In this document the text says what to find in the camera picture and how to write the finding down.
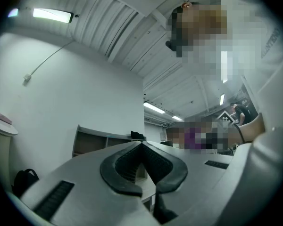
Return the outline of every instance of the white table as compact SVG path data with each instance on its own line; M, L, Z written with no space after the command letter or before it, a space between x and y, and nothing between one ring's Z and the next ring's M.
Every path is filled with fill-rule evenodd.
M17 134L15 127L0 120L0 181L7 191L11 191L8 168L10 138Z

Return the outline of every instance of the black slot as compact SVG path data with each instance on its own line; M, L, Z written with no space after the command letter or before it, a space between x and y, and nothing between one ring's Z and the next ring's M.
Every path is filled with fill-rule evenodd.
M221 169L227 169L228 167L228 164L217 161L207 161L205 164L211 167L221 168Z
M49 221L73 187L73 183L60 181L49 195L35 208L34 212L41 218Z

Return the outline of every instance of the backpack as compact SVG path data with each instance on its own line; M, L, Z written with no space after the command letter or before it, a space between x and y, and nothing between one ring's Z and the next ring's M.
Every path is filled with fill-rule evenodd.
M38 180L39 177L33 169L19 171L15 177L14 186L12 188L14 195L16 195L17 197L21 197L22 194Z

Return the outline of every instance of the person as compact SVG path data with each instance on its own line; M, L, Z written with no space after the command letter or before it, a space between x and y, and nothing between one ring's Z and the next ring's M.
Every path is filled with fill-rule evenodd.
M252 121L251 115L245 106L231 103L231 108L233 112L236 112L237 118L239 120L239 126L245 125Z
M167 28L172 34L166 46L191 74L220 81L239 76L265 128L283 127L283 28L261 0L184 1Z

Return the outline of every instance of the light fixture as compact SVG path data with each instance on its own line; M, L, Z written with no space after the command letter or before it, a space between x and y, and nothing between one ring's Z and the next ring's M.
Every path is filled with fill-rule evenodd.
M143 105L144 105L145 107L150 108L150 109L152 109L152 110L154 110L154 111L157 111L157 112L159 112L159 113L161 113L161 114L165 113L165 111L163 111L163 110L161 110L161 109L159 109L159 108L157 108L157 107L155 107L155 106L153 106L153 105L151 105L151 104L149 104L149 103L147 103L147 102L143 103Z
M15 17L15 16L17 16L18 15L18 11L19 11L19 9L17 9L17 8L12 9L9 12L8 17Z
M172 118L174 118L174 119L176 119L176 120L178 120L178 121L182 121L182 119L180 119L180 118L177 117L177 116L172 116Z
M224 100L225 100L225 95L222 94L221 97L220 97L220 105L223 104Z
M54 10L54 9L35 8L33 10L34 17L52 19L66 24L71 22L73 15L74 15L73 13Z

